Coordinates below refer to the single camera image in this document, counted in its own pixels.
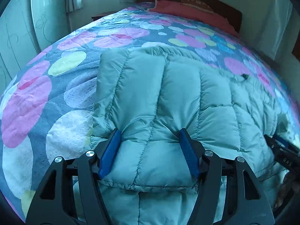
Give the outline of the person's hand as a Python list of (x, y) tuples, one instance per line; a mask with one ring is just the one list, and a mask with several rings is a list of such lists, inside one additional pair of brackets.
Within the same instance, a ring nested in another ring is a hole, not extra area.
[(283, 204), (285, 197), (287, 196), (290, 190), (293, 190), (295, 193), (299, 192), (299, 182), (296, 181), (296, 177), (292, 172), (288, 172), (283, 182), (280, 186), (276, 201), (274, 203), (273, 208), (276, 209)]

